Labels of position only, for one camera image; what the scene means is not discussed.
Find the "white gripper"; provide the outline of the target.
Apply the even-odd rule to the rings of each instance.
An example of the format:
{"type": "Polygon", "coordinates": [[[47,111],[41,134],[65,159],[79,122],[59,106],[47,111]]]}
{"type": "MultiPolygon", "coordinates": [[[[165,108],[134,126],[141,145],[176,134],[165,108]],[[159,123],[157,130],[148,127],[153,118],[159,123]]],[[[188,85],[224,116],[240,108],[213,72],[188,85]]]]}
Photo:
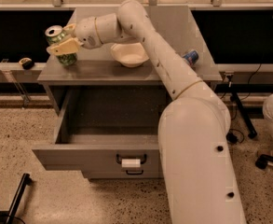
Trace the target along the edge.
{"type": "Polygon", "coordinates": [[[95,28],[95,17],[89,17],[81,20],[77,24],[71,23],[63,27],[63,30],[69,35],[64,39],[53,42],[48,41],[47,52],[50,55],[61,56],[77,53],[81,47],[84,49],[96,49],[99,47],[99,37],[95,28]]]}

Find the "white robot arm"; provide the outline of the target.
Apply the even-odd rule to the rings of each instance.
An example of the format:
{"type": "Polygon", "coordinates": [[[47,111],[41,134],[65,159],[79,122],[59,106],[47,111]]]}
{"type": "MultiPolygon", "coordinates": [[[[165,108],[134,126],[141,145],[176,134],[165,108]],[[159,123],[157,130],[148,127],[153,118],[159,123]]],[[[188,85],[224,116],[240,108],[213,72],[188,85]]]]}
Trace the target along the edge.
{"type": "Polygon", "coordinates": [[[107,43],[142,45],[172,101],[158,124],[158,144],[172,224],[246,224],[226,135],[223,101],[156,31],[145,8],[126,0],[117,12],[65,26],[51,44],[59,56],[107,43]]]}

